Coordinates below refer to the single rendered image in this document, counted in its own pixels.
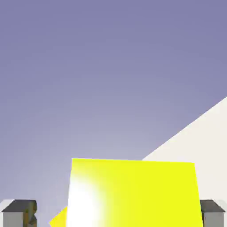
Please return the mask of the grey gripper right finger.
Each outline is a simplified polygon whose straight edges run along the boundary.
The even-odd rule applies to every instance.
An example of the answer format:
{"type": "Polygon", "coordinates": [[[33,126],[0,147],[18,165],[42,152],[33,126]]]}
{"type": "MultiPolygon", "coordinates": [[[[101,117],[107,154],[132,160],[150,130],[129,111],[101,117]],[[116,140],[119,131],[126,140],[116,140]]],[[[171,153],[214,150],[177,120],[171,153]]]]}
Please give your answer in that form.
{"type": "Polygon", "coordinates": [[[203,227],[227,227],[227,202],[224,200],[200,200],[203,227]]]}

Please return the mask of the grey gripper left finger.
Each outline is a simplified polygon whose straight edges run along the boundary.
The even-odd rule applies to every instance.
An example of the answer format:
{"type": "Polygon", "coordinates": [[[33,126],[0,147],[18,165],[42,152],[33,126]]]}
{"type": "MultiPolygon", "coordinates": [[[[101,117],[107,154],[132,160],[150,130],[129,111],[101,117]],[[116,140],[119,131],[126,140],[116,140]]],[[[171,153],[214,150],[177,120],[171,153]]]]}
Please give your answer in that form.
{"type": "Polygon", "coordinates": [[[3,200],[0,202],[0,227],[37,227],[36,211],[36,200],[3,200]]]}

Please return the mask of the large yellow box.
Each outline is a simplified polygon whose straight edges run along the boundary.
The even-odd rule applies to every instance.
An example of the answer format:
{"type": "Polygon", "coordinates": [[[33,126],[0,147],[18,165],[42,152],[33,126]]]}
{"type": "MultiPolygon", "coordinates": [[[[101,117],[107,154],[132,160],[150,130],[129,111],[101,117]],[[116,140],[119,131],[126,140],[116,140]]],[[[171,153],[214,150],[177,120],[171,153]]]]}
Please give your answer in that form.
{"type": "Polygon", "coordinates": [[[72,159],[51,227],[203,227],[193,163],[72,159]]]}

